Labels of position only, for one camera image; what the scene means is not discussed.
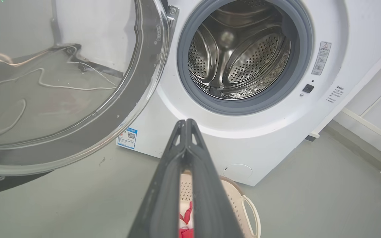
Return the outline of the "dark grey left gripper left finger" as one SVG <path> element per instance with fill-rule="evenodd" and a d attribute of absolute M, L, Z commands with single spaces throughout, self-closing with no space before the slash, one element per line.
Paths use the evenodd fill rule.
<path fill-rule="evenodd" d="M 179 189 L 185 123 L 179 120 L 172 130 L 129 231 L 129 238 L 179 237 Z"/>

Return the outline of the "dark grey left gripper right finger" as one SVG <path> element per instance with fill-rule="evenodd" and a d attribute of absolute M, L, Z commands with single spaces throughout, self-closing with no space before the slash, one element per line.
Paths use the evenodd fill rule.
<path fill-rule="evenodd" d="M 195 120 L 186 120 L 196 238 L 242 238 L 226 191 Z"/>

